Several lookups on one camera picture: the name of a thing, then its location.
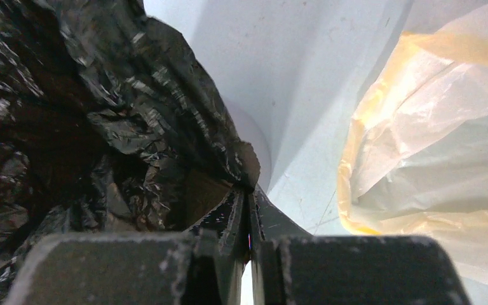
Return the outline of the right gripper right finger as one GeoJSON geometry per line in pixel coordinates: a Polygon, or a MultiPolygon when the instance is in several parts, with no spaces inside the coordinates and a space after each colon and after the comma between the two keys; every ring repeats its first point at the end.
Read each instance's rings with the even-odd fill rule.
{"type": "Polygon", "coordinates": [[[248,196],[256,304],[469,304],[446,251],[424,236],[313,236],[261,189],[248,196]]]}

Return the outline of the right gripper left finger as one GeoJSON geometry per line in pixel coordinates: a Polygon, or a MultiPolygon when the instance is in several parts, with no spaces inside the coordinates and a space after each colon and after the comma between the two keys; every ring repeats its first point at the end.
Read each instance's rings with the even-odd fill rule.
{"type": "Polygon", "coordinates": [[[245,193],[230,190],[188,230],[67,233],[29,252],[6,304],[238,304],[245,193]]]}

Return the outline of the black plastic trash bag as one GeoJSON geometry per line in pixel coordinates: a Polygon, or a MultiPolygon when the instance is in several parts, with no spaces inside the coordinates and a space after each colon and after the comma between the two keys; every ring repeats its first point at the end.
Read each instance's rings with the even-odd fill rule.
{"type": "Polygon", "coordinates": [[[66,231],[182,231],[202,178],[254,189],[240,139],[183,35],[142,1],[0,1],[0,304],[66,231]]]}

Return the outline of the grey plastic trash bin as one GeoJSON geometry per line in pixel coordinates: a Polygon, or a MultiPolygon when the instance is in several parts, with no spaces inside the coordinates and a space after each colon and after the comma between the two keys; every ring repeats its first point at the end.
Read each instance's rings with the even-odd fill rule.
{"type": "Polygon", "coordinates": [[[266,193],[271,183],[271,155],[267,140],[259,125],[253,117],[242,109],[236,102],[223,97],[223,101],[234,121],[236,130],[240,138],[252,144],[259,163],[261,165],[261,174],[258,185],[266,193]]]}

